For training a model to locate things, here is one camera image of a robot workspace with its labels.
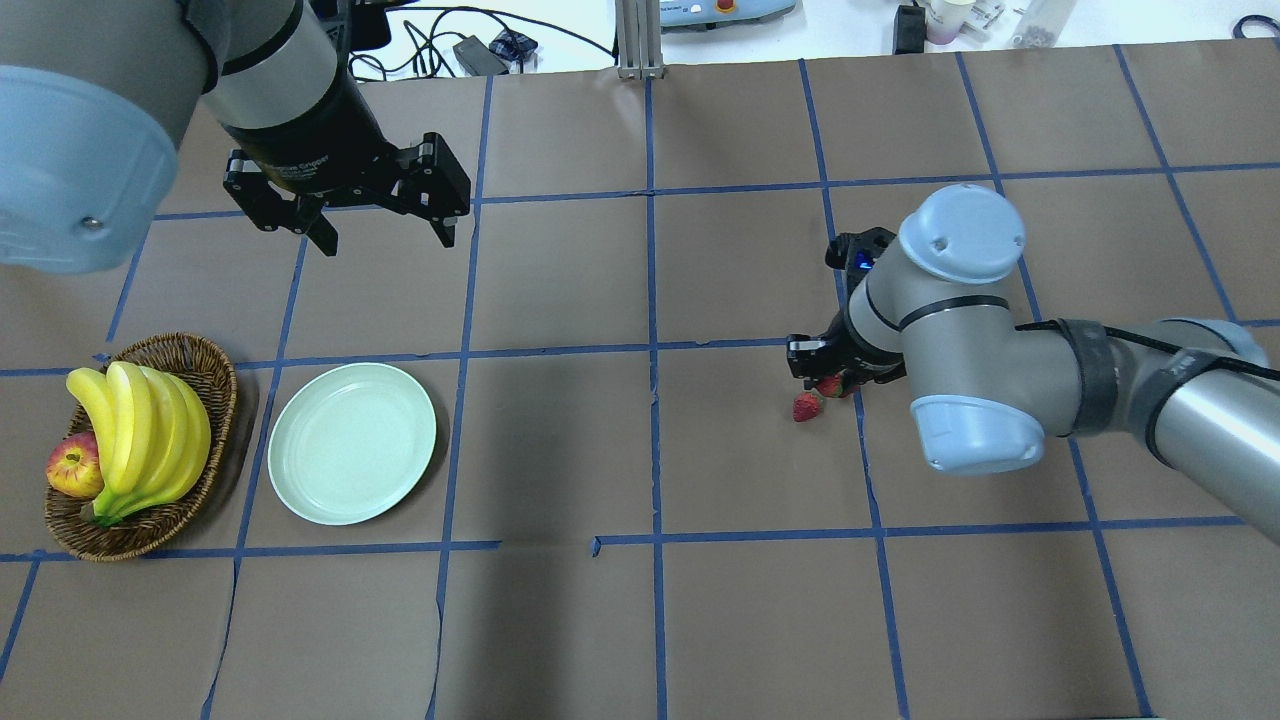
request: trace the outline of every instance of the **strawberry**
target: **strawberry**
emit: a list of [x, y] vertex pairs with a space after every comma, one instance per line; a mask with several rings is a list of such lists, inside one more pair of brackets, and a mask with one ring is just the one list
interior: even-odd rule
[[804, 423], [806, 420], [813, 420], [818, 415], [822, 415], [822, 396], [812, 389], [806, 389], [796, 396], [795, 402], [791, 405], [791, 419], [796, 423]]
[[823, 378], [818, 380], [818, 384], [814, 386], [814, 389], [822, 393], [823, 397], [844, 397], [845, 392], [844, 378], [841, 378], [838, 373], [831, 375], [829, 378]]

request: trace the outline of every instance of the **wicker basket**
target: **wicker basket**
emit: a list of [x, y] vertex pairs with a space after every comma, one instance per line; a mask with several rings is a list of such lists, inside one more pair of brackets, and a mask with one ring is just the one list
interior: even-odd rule
[[[65, 496], [51, 487], [45, 491], [45, 525], [49, 532], [76, 557], [97, 562], [128, 560], [150, 552], [178, 534], [200, 511], [219, 477], [239, 392], [236, 370], [227, 354], [198, 336], [170, 333], [150, 337], [131, 345], [111, 360], [147, 365], [186, 380], [209, 411], [212, 439], [205, 471], [187, 495], [175, 502], [134, 512], [110, 528], [81, 519], [86, 500]], [[91, 429], [84, 407], [77, 406], [67, 437]]]

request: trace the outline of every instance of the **red apple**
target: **red apple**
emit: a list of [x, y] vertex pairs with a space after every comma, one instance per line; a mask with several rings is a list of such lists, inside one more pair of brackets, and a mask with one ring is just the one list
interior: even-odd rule
[[58, 443], [45, 465], [45, 477], [58, 492], [72, 497], [97, 497], [102, 492], [97, 437], [91, 432], [76, 433]]

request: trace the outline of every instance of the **plate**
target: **plate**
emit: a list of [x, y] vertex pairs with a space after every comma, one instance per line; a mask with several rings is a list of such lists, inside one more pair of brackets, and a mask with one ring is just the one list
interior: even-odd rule
[[266, 469], [280, 502], [321, 525], [380, 515], [413, 489], [435, 450], [431, 398], [380, 363], [334, 368], [280, 413]]

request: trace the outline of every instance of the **yellow banana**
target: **yellow banana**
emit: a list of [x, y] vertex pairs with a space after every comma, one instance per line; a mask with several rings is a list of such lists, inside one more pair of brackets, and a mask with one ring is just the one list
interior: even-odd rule
[[106, 387], [115, 406], [115, 445], [111, 465], [102, 474], [118, 496], [129, 495], [151, 459], [155, 407], [146, 375], [133, 363], [115, 361], [106, 369]]
[[77, 368], [67, 375], [67, 389], [84, 406], [88, 421], [93, 424], [93, 437], [97, 438], [99, 466], [104, 474], [111, 465], [113, 443], [115, 442], [115, 410], [106, 389], [106, 375], [92, 368]]
[[133, 495], [148, 496], [165, 487], [182, 461], [182, 454], [188, 442], [191, 415], [169, 373], [146, 366], [138, 369], [142, 370], [151, 387], [157, 428], [160, 429], [159, 445], [151, 450], [152, 461], [143, 471], [137, 487], [133, 488]]
[[134, 492], [129, 498], [123, 501], [111, 512], [116, 519], [154, 505], [173, 502], [187, 495], [196, 484], [196, 480], [200, 479], [200, 475], [204, 474], [205, 465], [209, 461], [209, 447], [212, 439], [209, 413], [205, 410], [196, 391], [191, 389], [191, 386], [183, 382], [182, 378], [168, 375], [168, 379], [173, 383], [177, 395], [182, 400], [179, 411], [186, 415], [186, 420], [188, 421], [186, 442], [178, 452], [179, 460], [172, 473], [164, 478], [156, 478], [155, 492], [151, 492], [152, 486], [148, 486], [146, 492]]

